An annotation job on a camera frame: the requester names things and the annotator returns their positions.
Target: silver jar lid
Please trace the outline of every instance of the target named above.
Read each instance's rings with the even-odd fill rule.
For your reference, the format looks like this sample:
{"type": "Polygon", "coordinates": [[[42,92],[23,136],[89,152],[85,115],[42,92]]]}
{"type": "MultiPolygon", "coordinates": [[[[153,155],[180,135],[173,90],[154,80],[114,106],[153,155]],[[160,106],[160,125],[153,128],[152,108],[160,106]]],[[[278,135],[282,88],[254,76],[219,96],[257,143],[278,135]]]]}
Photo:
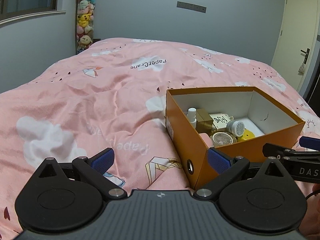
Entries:
{"type": "Polygon", "coordinates": [[[214,147],[226,146],[237,142],[236,137],[223,131],[214,132],[211,140],[214,147]]]}

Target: orange shoebox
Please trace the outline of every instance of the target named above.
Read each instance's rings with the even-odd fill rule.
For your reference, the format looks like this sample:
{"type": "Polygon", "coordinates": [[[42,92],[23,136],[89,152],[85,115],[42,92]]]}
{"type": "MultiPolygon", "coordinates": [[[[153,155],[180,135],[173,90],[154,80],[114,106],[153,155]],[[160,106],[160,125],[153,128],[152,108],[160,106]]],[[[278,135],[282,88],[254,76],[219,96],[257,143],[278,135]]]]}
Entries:
{"type": "Polygon", "coordinates": [[[209,114],[228,114],[243,121],[246,128],[248,125],[259,130],[255,138],[218,147],[231,157],[242,155],[251,162],[265,160],[262,154],[265,143],[292,148],[305,124],[256,87],[170,89],[166,97],[166,127],[193,189],[200,188],[218,174],[207,161],[208,146],[187,119],[189,108],[203,108],[209,114]]]}

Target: bed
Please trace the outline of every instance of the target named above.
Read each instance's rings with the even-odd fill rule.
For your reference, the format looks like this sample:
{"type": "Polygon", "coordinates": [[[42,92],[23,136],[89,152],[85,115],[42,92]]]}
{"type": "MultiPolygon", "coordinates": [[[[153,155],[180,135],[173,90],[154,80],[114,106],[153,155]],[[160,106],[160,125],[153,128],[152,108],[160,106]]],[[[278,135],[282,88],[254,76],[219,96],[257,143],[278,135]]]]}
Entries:
{"type": "MultiPolygon", "coordinates": [[[[320,119],[270,66],[198,46],[113,38],[60,60],[42,75],[0,94],[0,239],[21,232],[14,201],[46,157],[71,162],[112,147],[105,174],[132,189],[186,189],[188,181],[165,130],[167,89],[256,86],[306,121],[301,135],[320,138],[320,119]]],[[[296,143],[295,148],[304,149],[296,143]]],[[[312,185],[299,183],[304,194],[312,185]]],[[[318,197],[301,225],[319,233],[318,197]]]]}

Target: door handle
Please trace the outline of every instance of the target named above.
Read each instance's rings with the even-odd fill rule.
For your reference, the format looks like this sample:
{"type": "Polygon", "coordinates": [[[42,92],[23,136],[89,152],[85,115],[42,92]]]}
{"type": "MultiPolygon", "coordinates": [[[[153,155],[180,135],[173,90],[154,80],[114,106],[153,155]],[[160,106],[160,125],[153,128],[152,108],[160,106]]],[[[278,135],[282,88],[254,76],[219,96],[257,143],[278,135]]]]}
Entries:
{"type": "Polygon", "coordinates": [[[307,51],[303,51],[303,50],[301,49],[300,51],[306,54],[306,55],[304,56],[304,61],[303,61],[303,63],[306,64],[306,63],[307,63],[307,60],[308,60],[308,57],[309,57],[310,49],[307,48],[307,51]]]}

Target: stuffed toy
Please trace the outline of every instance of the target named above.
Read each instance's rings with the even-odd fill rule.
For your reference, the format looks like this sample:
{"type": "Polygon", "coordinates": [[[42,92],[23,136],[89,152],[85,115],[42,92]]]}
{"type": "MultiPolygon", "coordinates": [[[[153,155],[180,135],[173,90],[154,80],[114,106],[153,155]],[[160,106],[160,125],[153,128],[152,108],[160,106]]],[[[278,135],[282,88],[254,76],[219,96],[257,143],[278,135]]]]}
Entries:
{"type": "Polygon", "coordinates": [[[89,2],[87,0],[82,0],[78,4],[78,14],[87,14],[89,12],[89,2]]]}
{"type": "Polygon", "coordinates": [[[90,25],[87,25],[86,27],[84,27],[84,33],[87,34],[90,31],[93,31],[93,27],[91,27],[90,25]]]}
{"type": "Polygon", "coordinates": [[[84,28],[81,27],[79,24],[77,24],[76,30],[77,30],[77,34],[82,34],[82,33],[84,33],[84,28]]]}
{"type": "Polygon", "coordinates": [[[92,44],[92,40],[88,35],[84,35],[79,40],[79,47],[87,49],[92,44]]]}
{"type": "Polygon", "coordinates": [[[89,3],[89,5],[88,5],[88,8],[89,8],[89,13],[91,13],[91,14],[93,14],[93,12],[94,12],[94,5],[92,4],[92,3],[89,3]]]}
{"type": "Polygon", "coordinates": [[[88,26],[89,24],[89,21],[90,21],[90,16],[91,16],[91,13],[88,13],[88,14],[84,14],[80,17],[80,20],[79,20],[79,26],[85,28],[88,26]]]}

